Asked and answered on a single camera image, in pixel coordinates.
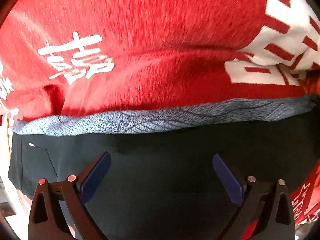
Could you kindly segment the black grey-waistband pants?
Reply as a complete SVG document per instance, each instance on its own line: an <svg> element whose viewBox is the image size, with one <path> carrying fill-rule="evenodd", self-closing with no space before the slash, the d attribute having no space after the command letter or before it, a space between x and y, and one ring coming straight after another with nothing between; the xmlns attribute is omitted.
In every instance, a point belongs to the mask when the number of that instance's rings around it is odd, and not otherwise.
<svg viewBox="0 0 320 240"><path fill-rule="evenodd" d="M317 211L319 95L20 122L8 177L33 201L40 179L77 176L104 152L111 166L85 207L107 239L218 239L239 206L215 154L245 178L284 180L296 226Z"/></svg>

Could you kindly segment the red blanket with white characters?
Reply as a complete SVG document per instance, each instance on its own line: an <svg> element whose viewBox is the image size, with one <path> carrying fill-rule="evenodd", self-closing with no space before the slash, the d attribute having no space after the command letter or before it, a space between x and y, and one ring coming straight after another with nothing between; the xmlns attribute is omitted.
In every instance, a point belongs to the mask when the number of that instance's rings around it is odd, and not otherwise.
<svg viewBox="0 0 320 240"><path fill-rule="evenodd" d="M319 95L319 0L1 0L1 180L20 122ZM296 224L319 227L317 211Z"/></svg>

